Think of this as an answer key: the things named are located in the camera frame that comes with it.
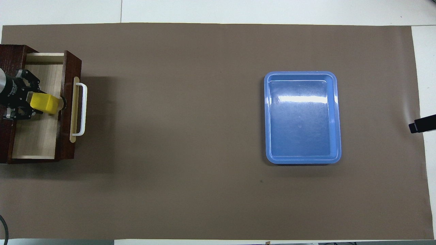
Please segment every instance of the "drawer handle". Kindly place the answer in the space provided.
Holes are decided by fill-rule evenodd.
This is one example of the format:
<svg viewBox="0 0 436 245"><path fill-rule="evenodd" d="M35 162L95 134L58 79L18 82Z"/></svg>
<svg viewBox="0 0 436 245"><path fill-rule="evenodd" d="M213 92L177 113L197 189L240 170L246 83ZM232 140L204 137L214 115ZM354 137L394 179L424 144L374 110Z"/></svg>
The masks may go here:
<svg viewBox="0 0 436 245"><path fill-rule="evenodd" d="M72 135L82 136L85 133L86 125L86 101L88 100L88 87L86 87L86 85L81 82L77 82L76 85L82 87L82 116L80 119L80 131Z"/></svg>

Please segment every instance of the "wooden cabinet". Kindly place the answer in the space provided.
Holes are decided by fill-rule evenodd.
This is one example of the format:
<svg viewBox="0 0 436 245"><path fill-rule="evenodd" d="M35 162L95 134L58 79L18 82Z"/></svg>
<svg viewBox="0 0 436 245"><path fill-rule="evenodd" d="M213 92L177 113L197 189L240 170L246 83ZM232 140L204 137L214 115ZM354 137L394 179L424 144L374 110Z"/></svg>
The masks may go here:
<svg viewBox="0 0 436 245"><path fill-rule="evenodd" d="M66 106L58 114L37 114L30 120L3 119L0 105L0 163L53 162L74 158L78 87L82 61L72 53L38 53L26 45L0 45L0 68L10 75L25 68L40 80L40 88Z"/></svg>

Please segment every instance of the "yellow cube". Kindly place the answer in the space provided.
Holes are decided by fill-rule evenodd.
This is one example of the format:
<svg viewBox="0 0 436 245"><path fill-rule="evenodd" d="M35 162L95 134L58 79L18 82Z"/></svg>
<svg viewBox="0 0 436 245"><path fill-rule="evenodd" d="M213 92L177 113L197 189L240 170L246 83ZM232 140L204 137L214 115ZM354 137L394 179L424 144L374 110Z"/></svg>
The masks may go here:
<svg viewBox="0 0 436 245"><path fill-rule="evenodd" d="M50 94L33 93L30 106L48 114L55 114L58 110L59 99Z"/></svg>

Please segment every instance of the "blue tray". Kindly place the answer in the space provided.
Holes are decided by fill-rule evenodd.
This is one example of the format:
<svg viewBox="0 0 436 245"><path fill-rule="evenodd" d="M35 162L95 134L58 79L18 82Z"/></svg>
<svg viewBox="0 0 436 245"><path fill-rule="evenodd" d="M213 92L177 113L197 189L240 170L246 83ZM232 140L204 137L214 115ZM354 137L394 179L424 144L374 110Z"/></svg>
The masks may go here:
<svg viewBox="0 0 436 245"><path fill-rule="evenodd" d="M265 76L266 156L275 164L330 164L341 158L337 80L329 71Z"/></svg>

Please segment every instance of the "brown paper backdrop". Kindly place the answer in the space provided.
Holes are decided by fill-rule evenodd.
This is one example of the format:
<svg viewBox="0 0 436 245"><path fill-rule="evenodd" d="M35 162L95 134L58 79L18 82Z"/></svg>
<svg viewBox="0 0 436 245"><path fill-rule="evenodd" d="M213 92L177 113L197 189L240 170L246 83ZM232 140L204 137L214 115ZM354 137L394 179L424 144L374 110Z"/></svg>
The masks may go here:
<svg viewBox="0 0 436 245"><path fill-rule="evenodd" d="M69 50L89 87L75 160L0 166L12 238L433 239L410 27L5 26L2 43ZM337 76L335 165L265 158L263 78L289 70Z"/></svg>

